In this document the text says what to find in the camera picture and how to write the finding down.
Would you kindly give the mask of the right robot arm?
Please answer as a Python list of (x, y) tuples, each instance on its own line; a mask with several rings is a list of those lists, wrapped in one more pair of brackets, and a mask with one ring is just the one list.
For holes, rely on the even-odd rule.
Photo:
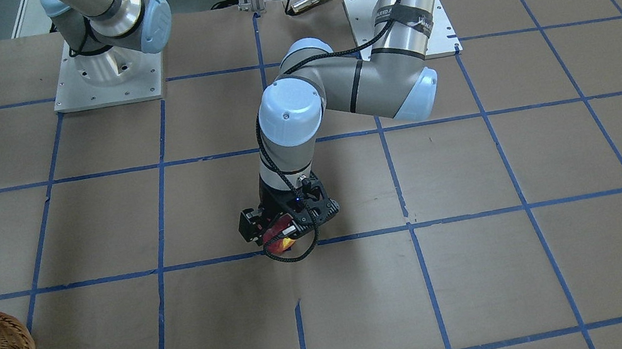
[(66, 41), (71, 57), (96, 56), (112, 48), (157, 54), (172, 29), (167, 0), (40, 0)]

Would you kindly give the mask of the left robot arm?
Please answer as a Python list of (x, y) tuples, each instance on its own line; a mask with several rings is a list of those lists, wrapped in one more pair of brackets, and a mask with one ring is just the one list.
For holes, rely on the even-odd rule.
[(435, 0), (377, 0), (365, 46), (338, 52), (317, 38), (291, 45), (262, 93), (255, 120), (260, 204), (240, 213), (247, 242), (298, 239), (338, 213), (312, 170), (326, 110), (422, 121), (433, 109), (437, 73), (425, 66)]

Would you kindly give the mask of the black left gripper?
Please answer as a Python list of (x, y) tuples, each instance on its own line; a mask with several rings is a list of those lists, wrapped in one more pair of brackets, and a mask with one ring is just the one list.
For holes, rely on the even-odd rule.
[(293, 189), (275, 172), (261, 174), (260, 204), (258, 208), (243, 209), (239, 213), (238, 231), (246, 242), (263, 245), (263, 236), (325, 224), (326, 213), (320, 178), (310, 165), (300, 173), (285, 176)]

